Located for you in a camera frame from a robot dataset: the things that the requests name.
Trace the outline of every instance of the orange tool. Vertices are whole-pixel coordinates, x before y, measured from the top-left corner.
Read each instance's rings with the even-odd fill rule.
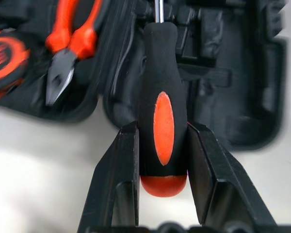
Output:
[[[140,178],[145,190],[172,197],[185,187],[188,118],[176,61],[178,31],[164,22],[163,0],[155,0],[155,23],[145,26],[147,56],[139,99]]]
[[[30,51],[15,32],[0,32],[0,93],[22,82]]]
[[[72,33],[72,21],[79,0],[59,0],[56,21],[46,46],[54,57],[48,70],[46,105],[59,101],[71,83],[76,60],[84,60],[95,54],[97,30],[100,28],[110,0],[95,0],[87,21]]]

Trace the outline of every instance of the pliers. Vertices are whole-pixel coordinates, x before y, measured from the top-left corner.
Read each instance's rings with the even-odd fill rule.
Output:
[[[71,83],[75,62],[95,54],[97,31],[110,1],[95,0],[86,22],[72,33],[72,21],[79,0],[59,0],[53,31],[46,39],[46,47],[54,54],[48,69],[46,106],[56,104]]]

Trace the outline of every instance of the screwdriver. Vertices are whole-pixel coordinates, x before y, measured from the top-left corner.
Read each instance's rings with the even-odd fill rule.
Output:
[[[157,197],[182,191],[187,159],[181,154],[187,129],[184,91],[177,68],[177,27],[164,22],[163,0],[155,0],[155,23],[145,26],[147,55],[138,110],[140,177]]]

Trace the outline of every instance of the orange handle end cap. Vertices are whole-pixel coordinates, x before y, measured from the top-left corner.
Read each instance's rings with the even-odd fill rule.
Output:
[[[187,175],[148,177],[140,176],[141,184],[147,193],[160,198],[173,197],[185,187]]]

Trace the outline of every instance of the black rubber grip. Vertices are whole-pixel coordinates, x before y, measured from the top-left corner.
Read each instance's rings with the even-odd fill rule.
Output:
[[[177,27],[170,22],[150,23],[145,27],[147,61],[138,112],[142,176],[186,175],[186,156],[181,152],[187,129],[187,113],[175,55],[177,37]],[[156,153],[153,130],[155,105],[161,92],[168,95],[174,118],[172,155],[169,163],[164,166]]]

